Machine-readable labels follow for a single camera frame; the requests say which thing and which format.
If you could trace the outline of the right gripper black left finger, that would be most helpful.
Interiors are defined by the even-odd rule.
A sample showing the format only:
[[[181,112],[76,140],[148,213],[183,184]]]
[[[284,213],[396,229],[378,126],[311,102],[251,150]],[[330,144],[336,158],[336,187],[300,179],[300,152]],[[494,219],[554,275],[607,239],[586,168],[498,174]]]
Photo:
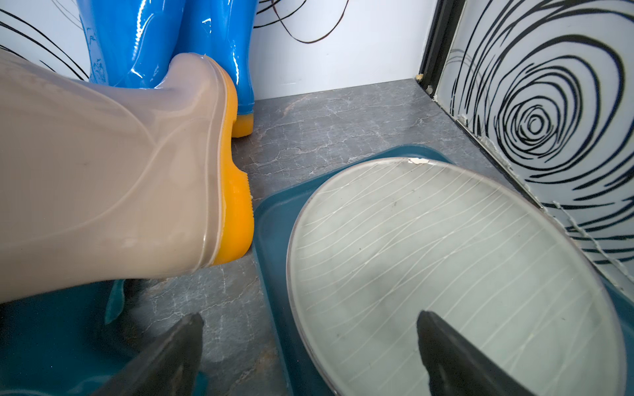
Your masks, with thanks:
[[[205,394],[205,375],[199,371],[203,327],[198,313],[181,318],[94,394]]]

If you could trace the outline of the beige rain boot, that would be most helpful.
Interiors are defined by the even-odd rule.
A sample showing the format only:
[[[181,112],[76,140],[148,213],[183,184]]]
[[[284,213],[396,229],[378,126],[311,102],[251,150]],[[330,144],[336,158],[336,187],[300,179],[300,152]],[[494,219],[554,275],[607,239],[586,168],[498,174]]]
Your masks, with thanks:
[[[254,237],[237,94],[199,54],[149,89],[1,55],[1,300],[233,262]]]

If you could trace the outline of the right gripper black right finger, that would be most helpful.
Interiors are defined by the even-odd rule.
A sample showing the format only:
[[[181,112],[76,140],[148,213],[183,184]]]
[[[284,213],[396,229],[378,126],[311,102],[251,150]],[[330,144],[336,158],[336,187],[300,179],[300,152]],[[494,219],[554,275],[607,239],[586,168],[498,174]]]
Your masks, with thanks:
[[[436,313],[417,318],[419,354],[429,374],[432,395],[530,395]]]

